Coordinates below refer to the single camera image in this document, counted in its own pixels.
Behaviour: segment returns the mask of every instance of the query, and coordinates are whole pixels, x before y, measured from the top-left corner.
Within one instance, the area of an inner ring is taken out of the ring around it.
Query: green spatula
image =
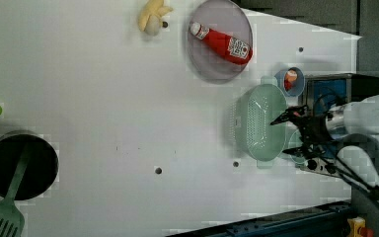
[[[23,231],[24,216],[15,207],[14,199],[31,156],[32,147],[27,143],[21,154],[8,193],[0,201],[0,237],[19,237]]]

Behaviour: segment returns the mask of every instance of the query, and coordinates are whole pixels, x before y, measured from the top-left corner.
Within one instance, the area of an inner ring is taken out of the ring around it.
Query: spatula handle
[[[8,193],[5,195],[5,200],[13,201],[17,195],[18,187],[23,180],[24,173],[26,172],[27,164],[33,154],[33,148],[30,142],[27,142],[21,152],[20,160],[18,161],[17,169],[15,170],[14,177],[12,178],[11,185],[9,186]]]

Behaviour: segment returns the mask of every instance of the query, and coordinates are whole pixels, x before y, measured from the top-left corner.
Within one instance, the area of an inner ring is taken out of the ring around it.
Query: bottle label
[[[249,45],[241,40],[230,38],[229,47],[230,55],[246,59],[249,54]]]
[[[199,38],[200,40],[204,39],[205,36],[207,36],[207,34],[210,32],[210,28],[207,28],[203,25],[201,25],[201,28],[199,29],[199,32],[198,34],[196,34],[195,36],[197,38]]]

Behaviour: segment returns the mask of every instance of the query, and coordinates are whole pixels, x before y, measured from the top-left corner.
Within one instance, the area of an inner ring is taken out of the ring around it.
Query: orange object
[[[362,235],[362,237],[374,237],[374,231],[365,227],[360,227],[358,233]]]
[[[295,72],[294,70],[287,71],[287,73],[285,73],[284,80],[293,83],[295,80],[297,80],[297,72]]]
[[[252,58],[251,47],[239,39],[214,31],[197,22],[190,24],[190,31],[227,61],[244,65]]]
[[[293,85],[288,80],[284,80],[284,88],[285,91],[289,91],[291,88],[293,88]]]

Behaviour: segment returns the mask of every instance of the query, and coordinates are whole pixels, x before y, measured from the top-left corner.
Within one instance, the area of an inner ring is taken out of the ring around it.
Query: table hole
[[[162,174],[162,169],[161,169],[161,168],[156,168],[155,173],[156,173],[157,175]]]

